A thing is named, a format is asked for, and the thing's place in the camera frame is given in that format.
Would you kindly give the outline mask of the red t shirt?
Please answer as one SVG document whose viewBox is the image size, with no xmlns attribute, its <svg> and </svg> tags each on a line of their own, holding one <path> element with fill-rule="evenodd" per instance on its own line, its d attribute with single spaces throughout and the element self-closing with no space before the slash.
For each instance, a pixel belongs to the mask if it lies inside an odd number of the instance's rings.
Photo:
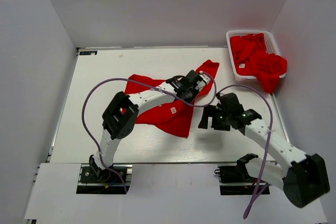
<svg viewBox="0 0 336 224">
<path fill-rule="evenodd" d="M 219 62 L 212 62 L 211 60 L 207 60 L 196 69 L 196 72 L 205 71 L 215 78 L 218 68 Z M 160 79 L 152 79 L 150 77 L 141 76 L 138 74 L 131 75 L 129 79 L 148 84 L 153 87 L 156 87 L 164 82 Z M 213 81 L 211 81 L 210 84 L 202 89 L 196 99 L 198 100 L 199 98 L 207 95 L 210 92 L 212 85 Z M 133 94 L 148 89 L 149 88 L 139 84 L 128 82 L 124 92 L 125 94 Z M 185 105 L 181 101 L 176 100 L 171 103 L 165 103 L 161 106 L 154 107 L 153 109 L 142 113 L 137 117 L 136 124 L 154 125 L 165 133 L 187 138 L 190 132 L 193 111 L 193 107 Z"/>
</svg>

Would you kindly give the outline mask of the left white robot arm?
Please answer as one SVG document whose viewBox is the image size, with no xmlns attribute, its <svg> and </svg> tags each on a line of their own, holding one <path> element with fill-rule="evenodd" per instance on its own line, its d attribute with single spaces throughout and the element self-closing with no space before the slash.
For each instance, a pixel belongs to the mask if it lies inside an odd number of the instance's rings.
<svg viewBox="0 0 336 224">
<path fill-rule="evenodd" d="M 210 81 L 209 75 L 191 70 L 186 76 L 172 77 L 142 92 L 118 92 L 103 112 L 102 138 L 97 152 L 89 158 L 91 172 L 97 181 L 105 182 L 110 178 L 118 145 L 132 132 L 138 116 L 175 100 L 190 104 Z"/>
</svg>

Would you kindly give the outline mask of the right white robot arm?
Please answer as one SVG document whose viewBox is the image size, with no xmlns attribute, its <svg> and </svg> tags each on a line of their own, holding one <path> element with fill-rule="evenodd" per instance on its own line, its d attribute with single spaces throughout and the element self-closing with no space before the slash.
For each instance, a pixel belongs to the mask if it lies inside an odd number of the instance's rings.
<svg viewBox="0 0 336 224">
<path fill-rule="evenodd" d="M 235 129 L 256 142 L 276 162 L 264 163 L 254 153 L 239 158 L 235 166 L 221 166 L 215 173 L 223 184 L 247 183 L 257 177 L 282 190 L 296 207 L 303 208 L 330 191 L 324 159 L 296 148 L 279 134 L 271 132 L 261 115 L 245 110 L 234 93 L 218 95 L 219 103 L 203 109 L 200 129 Z"/>
</svg>

